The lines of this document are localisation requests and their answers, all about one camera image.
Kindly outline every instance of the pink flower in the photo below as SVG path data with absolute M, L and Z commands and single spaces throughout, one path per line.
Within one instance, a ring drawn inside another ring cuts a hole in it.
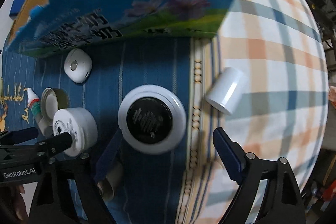
M 161 5 L 162 0 L 150 0 L 148 2 L 142 0 L 134 0 L 132 2 L 132 9 L 126 9 L 125 15 L 128 17 L 139 17 L 142 15 L 148 15 L 155 13 L 159 6 Z
M 199 19 L 205 14 L 205 7 L 209 7 L 207 0 L 169 0 L 168 10 L 177 15 L 180 20 Z

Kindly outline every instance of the screw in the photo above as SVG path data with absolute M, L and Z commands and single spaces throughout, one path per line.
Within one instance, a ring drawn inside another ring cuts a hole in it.
M 286 163 L 288 162 L 288 160 L 287 160 L 286 158 L 284 158 L 284 157 L 281 157 L 281 158 L 280 158 L 280 162 L 281 162 L 282 164 L 286 164 Z
M 246 156 L 247 156 L 247 158 L 250 159 L 250 160 L 253 160 L 253 159 L 255 158 L 255 154 L 253 154 L 252 152 L 248 152 L 248 153 L 246 153 Z
M 49 164 L 53 164 L 55 161 L 56 161 L 55 158 L 50 158 L 49 159 Z
M 82 153 L 80 157 L 82 160 L 87 159 L 89 157 L 89 153 Z

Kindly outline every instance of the glue bottle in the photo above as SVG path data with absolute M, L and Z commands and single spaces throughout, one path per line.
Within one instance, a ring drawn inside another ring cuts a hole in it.
M 41 113 L 41 102 L 40 98 L 34 93 L 31 88 L 27 89 L 28 93 L 28 106 L 31 109 L 31 112 L 35 118 L 37 126 L 41 130 L 41 133 L 45 137 L 50 137 L 53 134 L 53 128 L 48 126 L 46 121 L 44 120 Z

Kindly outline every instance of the tablecloth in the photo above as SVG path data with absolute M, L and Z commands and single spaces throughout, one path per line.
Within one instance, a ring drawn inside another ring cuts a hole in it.
M 174 150 L 157 156 L 123 142 L 123 185 L 107 204 L 117 223 L 217 223 L 237 189 L 212 144 L 218 126 L 262 159 L 288 158 L 303 188 L 320 149 L 328 107 L 324 51 L 304 0 L 235 0 L 212 41 L 153 37 L 87 52 L 93 68 L 83 84 L 65 75 L 66 54 L 38 60 L 4 52 L 6 128 L 35 125 L 25 111 L 23 89 L 28 87 L 40 96 L 46 87 L 64 89 L 71 107 L 92 113 L 100 143 L 117 129 L 119 104 L 131 89 L 156 84 L 174 92 L 187 112 L 186 135 Z M 228 66 L 242 70 L 248 84 L 235 113 L 225 117 L 203 98 Z M 75 183 L 70 185 L 77 213 L 86 218 Z M 262 182 L 247 223 L 258 213 L 264 188 Z

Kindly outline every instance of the checkered fabric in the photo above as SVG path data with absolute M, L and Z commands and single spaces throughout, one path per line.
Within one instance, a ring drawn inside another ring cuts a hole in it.
M 328 110 L 325 55 L 305 0 L 235 0 L 217 37 L 194 41 L 190 56 L 192 120 L 176 223 L 218 223 L 238 188 L 214 149 L 216 127 L 262 159 L 286 157 L 302 190 Z M 246 92 L 228 117 L 203 100 L 225 67 L 248 77 Z M 255 221 L 265 187 L 262 181 L 247 223 Z

